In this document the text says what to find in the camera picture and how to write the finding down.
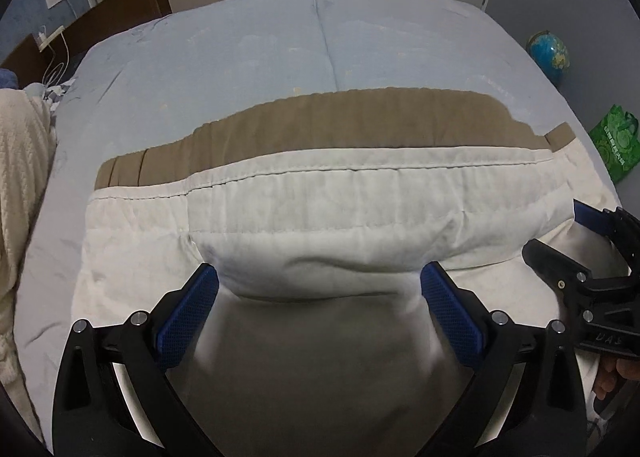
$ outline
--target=blue wall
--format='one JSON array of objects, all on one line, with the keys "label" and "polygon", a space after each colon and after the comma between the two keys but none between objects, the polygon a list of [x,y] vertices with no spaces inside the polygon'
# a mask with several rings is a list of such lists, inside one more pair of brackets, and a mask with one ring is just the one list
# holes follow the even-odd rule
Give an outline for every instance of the blue wall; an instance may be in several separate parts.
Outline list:
[{"label": "blue wall", "polygon": [[[87,0],[71,0],[71,4],[78,16],[89,9]],[[75,17],[65,1],[47,9],[44,0],[12,0],[0,19],[0,62],[28,33],[37,34],[41,25],[46,25],[50,34],[73,20]]]}]

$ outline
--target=folded garment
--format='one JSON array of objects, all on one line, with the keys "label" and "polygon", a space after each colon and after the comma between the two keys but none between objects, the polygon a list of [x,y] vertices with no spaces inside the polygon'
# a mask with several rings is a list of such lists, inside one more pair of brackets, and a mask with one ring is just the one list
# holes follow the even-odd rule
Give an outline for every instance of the folded garment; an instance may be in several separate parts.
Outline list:
[{"label": "folded garment", "polygon": [[0,69],[0,88],[18,89],[18,76],[8,69]]}]

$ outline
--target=power strip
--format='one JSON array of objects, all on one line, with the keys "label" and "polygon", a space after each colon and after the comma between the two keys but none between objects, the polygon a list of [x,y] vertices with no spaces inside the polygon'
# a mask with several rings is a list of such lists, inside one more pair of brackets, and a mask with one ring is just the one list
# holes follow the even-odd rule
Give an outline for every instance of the power strip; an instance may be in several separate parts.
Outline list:
[{"label": "power strip", "polygon": [[38,49],[40,50],[40,52],[44,51],[44,49],[46,49],[48,47],[48,45],[53,42],[53,40],[55,40],[58,36],[60,36],[62,34],[62,31],[65,29],[64,25],[61,25],[60,27],[58,27],[55,31],[53,31],[49,36],[47,36],[42,43],[40,43],[38,45]]}]

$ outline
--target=human hand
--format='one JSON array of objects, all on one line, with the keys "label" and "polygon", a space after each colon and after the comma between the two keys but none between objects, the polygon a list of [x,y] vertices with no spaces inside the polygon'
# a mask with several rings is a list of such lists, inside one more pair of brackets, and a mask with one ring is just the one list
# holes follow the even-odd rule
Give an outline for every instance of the human hand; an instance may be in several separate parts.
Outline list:
[{"label": "human hand", "polygon": [[593,392],[599,400],[603,400],[607,393],[616,388],[618,377],[640,381],[640,361],[619,360],[614,356],[603,355],[593,383]]}]

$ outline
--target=gray wall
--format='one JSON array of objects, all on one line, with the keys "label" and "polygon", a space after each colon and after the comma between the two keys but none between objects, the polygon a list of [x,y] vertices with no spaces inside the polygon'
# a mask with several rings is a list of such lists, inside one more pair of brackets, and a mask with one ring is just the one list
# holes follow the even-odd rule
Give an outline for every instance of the gray wall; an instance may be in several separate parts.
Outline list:
[{"label": "gray wall", "polygon": [[[89,9],[87,0],[71,0],[80,16]],[[12,0],[0,19],[0,62],[6,58],[28,33],[37,34],[41,25],[47,26],[47,34],[61,25],[75,20],[66,2],[47,9],[44,0]]]},{"label": "gray wall", "polygon": [[[545,29],[562,39],[571,70],[560,93],[587,130],[614,104],[640,118],[640,21],[628,0],[489,0],[486,11],[522,46]],[[640,165],[616,188],[640,216]]]}]

